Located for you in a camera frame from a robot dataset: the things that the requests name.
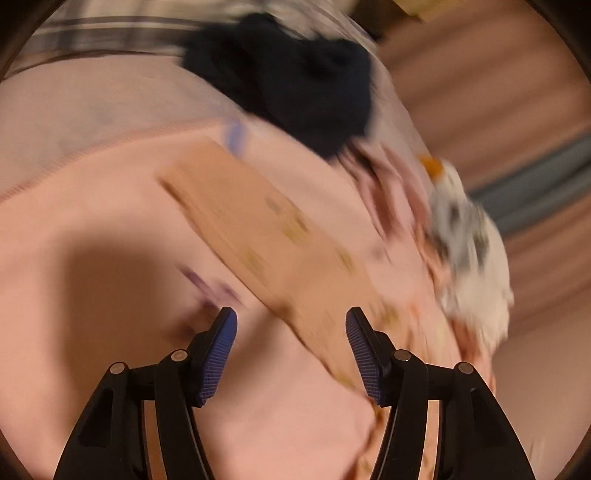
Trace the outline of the orange cartoon print baby shirt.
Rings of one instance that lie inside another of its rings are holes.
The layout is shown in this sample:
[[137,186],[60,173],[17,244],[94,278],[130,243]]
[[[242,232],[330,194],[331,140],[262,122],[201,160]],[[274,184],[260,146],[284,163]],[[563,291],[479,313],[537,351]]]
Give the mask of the orange cartoon print baby shirt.
[[201,138],[168,148],[157,178],[198,297],[238,312],[221,388],[197,413],[216,477],[369,478],[388,414],[363,388],[346,311],[426,361],[453,352],[415,240],[385,243],[348,176],[293,142],[232,154]]

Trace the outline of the white small garment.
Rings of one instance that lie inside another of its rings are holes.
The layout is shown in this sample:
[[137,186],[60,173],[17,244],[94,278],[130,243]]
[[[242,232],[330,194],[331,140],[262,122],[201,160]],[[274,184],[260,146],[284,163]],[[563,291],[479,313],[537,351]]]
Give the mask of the white small garment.
[[482,350],[493,354],[508,337],[514,293],[506,257],[460,274],[440,296],[444,313],[464,324]]

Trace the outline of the pink printed bed blanket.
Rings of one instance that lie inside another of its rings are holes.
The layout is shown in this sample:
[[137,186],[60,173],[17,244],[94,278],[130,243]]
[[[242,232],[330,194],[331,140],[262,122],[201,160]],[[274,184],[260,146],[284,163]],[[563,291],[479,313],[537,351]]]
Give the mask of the pink printed bed blanket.
[[161,184],[221,148],[218,122],[139,134],[69,159],[1,205],[1,429],[36,479],[54,474],[110,364],[185,346],[209,305],[238,337],[197,423],[219,479],[365,479],[377,412],[219,261]]

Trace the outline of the white goose plush toy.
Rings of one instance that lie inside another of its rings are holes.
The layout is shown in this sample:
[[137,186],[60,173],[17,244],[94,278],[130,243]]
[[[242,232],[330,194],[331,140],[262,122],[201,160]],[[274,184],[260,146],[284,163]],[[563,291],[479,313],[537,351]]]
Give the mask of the white goose plush toy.
[[450,162],[426,156],[421,163],[433,183],[428,234],[451,273],[439,294],[442,309],[492,354],[508,337],[514,305],[501,234]]

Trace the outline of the grey small garment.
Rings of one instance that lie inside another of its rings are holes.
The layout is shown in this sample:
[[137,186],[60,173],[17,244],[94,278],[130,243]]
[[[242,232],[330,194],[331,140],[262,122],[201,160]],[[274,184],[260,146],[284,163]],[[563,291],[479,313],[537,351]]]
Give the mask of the grey small garment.
[[465,195],[442,190],[430,200],[430,236],[454,275],[482,269],[489,253],[484,209]]

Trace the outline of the teal blue curtain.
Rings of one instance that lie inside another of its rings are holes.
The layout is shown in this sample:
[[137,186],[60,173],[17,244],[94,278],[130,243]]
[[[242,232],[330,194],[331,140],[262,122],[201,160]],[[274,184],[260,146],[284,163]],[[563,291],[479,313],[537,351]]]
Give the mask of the teal blue curtain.
[[515,234],[590,193],[590,136],[470,193],[500,233]]

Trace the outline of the pink crumpled garment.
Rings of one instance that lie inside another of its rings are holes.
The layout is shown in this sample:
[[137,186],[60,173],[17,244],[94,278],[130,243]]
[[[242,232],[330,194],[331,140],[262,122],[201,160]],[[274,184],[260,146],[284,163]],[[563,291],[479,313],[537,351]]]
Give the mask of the pink crumpled garment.
[[431,220],[431,181],[402,144],[356,137],[338,155],[386,248],[411,240],[420,249]]

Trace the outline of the grey bed sheet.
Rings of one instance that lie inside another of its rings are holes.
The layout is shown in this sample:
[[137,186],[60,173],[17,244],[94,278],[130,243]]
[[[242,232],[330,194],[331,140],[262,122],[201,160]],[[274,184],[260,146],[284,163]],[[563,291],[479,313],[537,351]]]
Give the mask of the grey bed sheet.
[[176,59],[91,56],[21,71],[1,84],[1,196],[78,152],[141,132],[222,122],[263,123]]

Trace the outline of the beige pink curtain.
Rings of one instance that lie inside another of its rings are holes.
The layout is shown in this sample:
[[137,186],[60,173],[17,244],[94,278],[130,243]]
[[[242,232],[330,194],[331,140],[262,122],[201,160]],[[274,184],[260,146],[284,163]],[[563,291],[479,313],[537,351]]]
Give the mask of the beige pink curtain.
[[[406,19],[379,55],[431,153],[471,193],[588,134],[590,83],[524,1],[469,1]],[[506,235],[514,333],[590,322],[590,193]]]

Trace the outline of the dark navy garment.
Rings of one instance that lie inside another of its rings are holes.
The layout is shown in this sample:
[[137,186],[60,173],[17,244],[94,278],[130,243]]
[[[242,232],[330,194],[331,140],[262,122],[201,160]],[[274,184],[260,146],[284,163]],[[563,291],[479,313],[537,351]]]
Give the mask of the dark navy garment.
[[370,121],[369,52],[346,39],[290,35],[270,14],[191,33],[182,66],[324,159]]

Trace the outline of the plaid grey white pillow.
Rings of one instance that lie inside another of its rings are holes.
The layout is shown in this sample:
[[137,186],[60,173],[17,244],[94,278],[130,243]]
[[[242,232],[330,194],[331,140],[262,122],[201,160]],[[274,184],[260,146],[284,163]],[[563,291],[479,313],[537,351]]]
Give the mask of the plaid grey white pillow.
[[1,77],[68,56],[99,52],[180,54],[204,24],[270,14],[290,34],[376,43],[335,1],[43,1],[1,46]]

